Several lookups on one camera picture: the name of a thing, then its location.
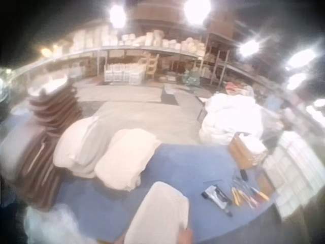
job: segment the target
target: human hand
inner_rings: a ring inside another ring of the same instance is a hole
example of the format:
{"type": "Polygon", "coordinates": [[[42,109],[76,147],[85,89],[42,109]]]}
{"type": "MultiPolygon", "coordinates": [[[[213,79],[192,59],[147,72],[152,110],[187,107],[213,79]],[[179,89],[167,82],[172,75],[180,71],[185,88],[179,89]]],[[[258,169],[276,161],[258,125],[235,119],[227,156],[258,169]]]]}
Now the human hand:
{"type": "Polygon", "coordinates": [[[178,244],[192,244],[193,231],[191,229],[180,228],[178,232],[178,244]]]}

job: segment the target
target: cardboard box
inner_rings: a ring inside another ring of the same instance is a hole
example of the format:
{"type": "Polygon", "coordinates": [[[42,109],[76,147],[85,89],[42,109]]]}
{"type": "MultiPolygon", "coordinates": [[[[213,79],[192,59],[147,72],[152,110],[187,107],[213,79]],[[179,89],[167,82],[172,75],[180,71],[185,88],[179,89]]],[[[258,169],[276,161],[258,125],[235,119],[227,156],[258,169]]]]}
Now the cardboard box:
{"type": "Polygon", "coordinates": [[[268,154],[268,151],[263,151],[259,155],[254,155],[247,149],[245,144],[239,138],[240,133],[236,133],[228,146],[228,150],[236,161],[239,169],[249,169],[257,164],[260,164],[268,154]]]}

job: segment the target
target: bright overhead lamp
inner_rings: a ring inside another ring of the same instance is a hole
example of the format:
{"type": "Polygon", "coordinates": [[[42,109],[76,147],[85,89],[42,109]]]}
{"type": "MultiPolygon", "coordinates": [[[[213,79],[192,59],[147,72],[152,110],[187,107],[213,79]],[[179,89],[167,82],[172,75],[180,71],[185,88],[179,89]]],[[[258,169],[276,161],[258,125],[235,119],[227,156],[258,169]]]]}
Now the bright overhead lamp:
{"type": "Polygon", "coordinates": [[[51,57],[52,56],[52,51],[48,48],[42,48],[41,53],[44,57],[51,57]]]}
{"type": "Polygon", "coordinates": [[[316,54],[311,49],[306,49],[304,51],[298,52],[293,55],[289,61],[288,65],[292,68],[299,68],[305,66],[309,62],[311,62],[316,57],[316,54]]]}
{"type": "Polygon", "coordinates": [[[288,86],[286,87],[288,90],[294,90],[296,89],[305,79],[306,74],[299,73],[292,75],[288,80],[288,86]]]}
{"type": "Polygon", "coordinates": [[[312,116],[314,120],[325,127],[325,117],[323,116],[322,112],[317,111],[312,105],[307,106],[306,111],[312,116]]]}
{"type": "Polygon", "coordinates": [[[188,0],[184,5],[185,16],[190,24],[201,25],[211,11],[210,0],[188,0]]]}
{"type": "Polygon", "coordinates": [[[314,106],[318,108],[325,106],[325,99],[317,99],[314,102],[314,106]]]}
{"type": "Polygon", "coordinates": [[[259,43],[255,40],[242,44],[239,48],[240,53],[244,56],[250,56],[259,51],[259,43]]]}
{"type": "Polygon", "coordinates": [[[114,5],[110,10],[110,21],[114,28],[123,28],[126,23],[126,14],[124,8],[114,5]]]}

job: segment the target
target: concrete floor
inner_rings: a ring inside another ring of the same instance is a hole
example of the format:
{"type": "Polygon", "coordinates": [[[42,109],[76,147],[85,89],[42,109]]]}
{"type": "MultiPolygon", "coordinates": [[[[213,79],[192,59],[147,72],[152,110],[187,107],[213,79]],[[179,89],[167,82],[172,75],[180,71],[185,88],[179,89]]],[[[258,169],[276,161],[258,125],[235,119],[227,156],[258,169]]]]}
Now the concrete floor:
{"type": "Polygon", "coordinates": [[[141,128],[164,143],[200,143],[196,118],[203,105],[184,85],[102,85],[78,89],[78,97],[84,115],[104,118],[112,134],[141,128]]]}

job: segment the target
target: white fabric sack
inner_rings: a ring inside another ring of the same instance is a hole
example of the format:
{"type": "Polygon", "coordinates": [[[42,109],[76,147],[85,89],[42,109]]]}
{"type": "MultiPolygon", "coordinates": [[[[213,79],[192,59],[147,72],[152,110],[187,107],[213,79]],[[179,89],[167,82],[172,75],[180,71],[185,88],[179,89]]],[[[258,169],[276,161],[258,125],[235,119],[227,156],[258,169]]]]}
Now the white fabric sack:
{"type": "Polygon", "coordinates": [[[111,135],[103,119],[90,117],[73,123],[61,136],[53,155],[57,167],[74,175],[94,178],[94,168],[107,151],[111,135]]]}
{"type": "Polygon", "coordinates": [[[209,98],[205,104],[208,113],[218,112],[227,108],[249,108],[255,105],[255,99],[252,97],[236,95],[230,96],[226,94],[215,94],[209,98]]]}
{"type": "Polygon", "coordinates": [[[96,123],[97,117],[84,118],[74,122],[60,137],[53,155],[57,167],[70,168],[79,160],[79,154],[87,130],[96,123]]]}
{"type": "Polygon", "coordinates": [[[140,173],[160,144],[141,129],[119,131],[95,166],[96,176],[109,188],[131,191],[140,184],[140,173]]]}
{"type": "Polygon", "coordinates": [[[236,132],[262,136],[261,108],[251,97],[215,94],[206,102],[206,110],[199,132],[204,144],[229,145],[236,132]]]}
{"type": "Polygon", "coordinates": [[[188,224],[189,202],[179,191],[156,182],[134,216],[124,244],[177,244],[188,224]]]}

